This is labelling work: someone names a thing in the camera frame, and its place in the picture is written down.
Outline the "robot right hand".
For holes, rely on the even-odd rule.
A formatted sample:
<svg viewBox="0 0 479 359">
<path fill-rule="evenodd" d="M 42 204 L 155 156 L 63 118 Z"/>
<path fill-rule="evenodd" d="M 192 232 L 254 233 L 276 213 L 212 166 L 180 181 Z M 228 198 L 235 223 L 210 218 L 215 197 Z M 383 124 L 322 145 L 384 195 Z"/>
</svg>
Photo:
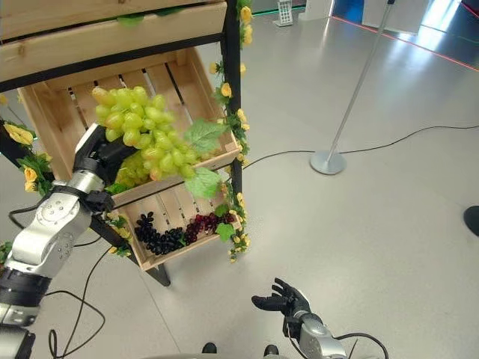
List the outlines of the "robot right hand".
<svg viewBox="0 0 479 359">
<path fill-rule="evenodd" d="M 260 310 L 280 312 L 286 329 L 298 328 L 303 319 L 315 318 L 306 297 L 295 287 L 276 277 L 270 296 L 251 297 L 252 304 Z"/>
</svg>

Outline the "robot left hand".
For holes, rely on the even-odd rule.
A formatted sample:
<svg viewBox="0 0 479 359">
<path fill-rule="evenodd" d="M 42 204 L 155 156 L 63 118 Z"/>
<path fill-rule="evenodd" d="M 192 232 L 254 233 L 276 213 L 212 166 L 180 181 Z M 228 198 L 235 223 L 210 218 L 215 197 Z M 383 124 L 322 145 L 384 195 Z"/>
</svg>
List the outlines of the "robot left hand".
<svg viewBox="0 0 479 359">
<path fill-rule="evenodd" d="M 122 137 L 108 141 L 106 128 L 93 123 L 76 145 L 73 173 L 88 171 L 111 185 L 123 161 L 137 151 L 125 145 Z"/>
</svg>

